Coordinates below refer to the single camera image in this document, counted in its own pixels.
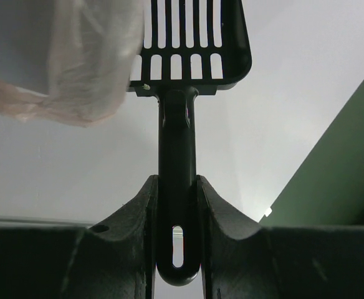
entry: white surface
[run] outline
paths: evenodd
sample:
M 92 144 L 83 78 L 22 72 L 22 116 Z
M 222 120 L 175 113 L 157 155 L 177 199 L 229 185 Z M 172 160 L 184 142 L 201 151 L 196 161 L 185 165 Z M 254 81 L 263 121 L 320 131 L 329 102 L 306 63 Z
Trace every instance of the white surface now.
M 244 1 L 253 67 L 196 101 L 198 173 L 259 220 L 364 79 L 364 1 Z M 0 216 L 99 221 L 157 172 L 157 104 L 95 128 L 0 116 Z

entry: plastic bag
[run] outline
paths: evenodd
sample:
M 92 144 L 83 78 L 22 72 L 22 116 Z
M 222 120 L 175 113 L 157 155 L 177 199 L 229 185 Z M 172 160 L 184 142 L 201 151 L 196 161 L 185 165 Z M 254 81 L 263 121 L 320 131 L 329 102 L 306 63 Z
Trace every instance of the plastic bag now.
M 142 0 L 54 0 L 49 94 L 0 81 L 0 114 L 90 126 L 122 104 L 143 42 Z

